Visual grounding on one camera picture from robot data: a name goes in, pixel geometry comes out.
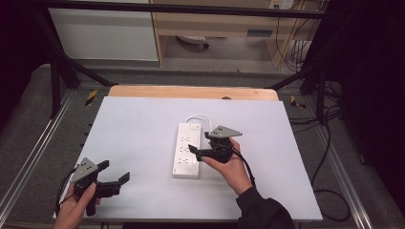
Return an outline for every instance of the power strip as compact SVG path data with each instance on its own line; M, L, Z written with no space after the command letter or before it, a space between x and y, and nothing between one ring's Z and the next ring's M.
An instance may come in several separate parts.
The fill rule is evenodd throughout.
M200 163L196 155L190 153L188 145L200 149L202 125L200 123L180 123L176 142L173 177L198 178Z

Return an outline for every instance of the wooden edge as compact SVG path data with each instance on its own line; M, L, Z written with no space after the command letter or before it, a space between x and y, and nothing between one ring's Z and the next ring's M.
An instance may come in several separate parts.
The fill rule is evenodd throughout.
M116 85L108 96L120 97L171 97L171 98L213 98L229 97L239 100L279 101L278 95L270 89L215 88L183 86L135 86Z

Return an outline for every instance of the wall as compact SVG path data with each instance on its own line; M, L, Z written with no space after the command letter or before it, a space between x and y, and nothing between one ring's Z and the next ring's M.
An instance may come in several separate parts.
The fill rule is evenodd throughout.
M147 0L103 1L148 3ZM63 48L71 58L158 61L149 12L64 9L50 9L50 12Z

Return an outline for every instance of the sleeve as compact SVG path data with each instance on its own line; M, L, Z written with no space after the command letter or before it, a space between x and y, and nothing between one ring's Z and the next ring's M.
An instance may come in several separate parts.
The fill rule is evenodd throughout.
M255 187L247 189L236 202L242 210L241 229L295 228L287 209L272 198L262 198Z

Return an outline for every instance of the white tabletop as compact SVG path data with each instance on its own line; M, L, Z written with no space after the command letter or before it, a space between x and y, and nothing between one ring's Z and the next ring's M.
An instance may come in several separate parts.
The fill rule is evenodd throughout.
M135 97L104 98L77 161L110 160L98 176L102 182L131 173L120 194L104 198L92 219L206 221L241 216L236 194L203 162L198 179L172 177L179 123L190 115L207 115L214 128L223 125L243 133L235 140L264 198L278 200L296 221L322 219L282 102ZM190 122L201 122L202 130L209 131L203 119ZM202 139L201 149L209 148Z

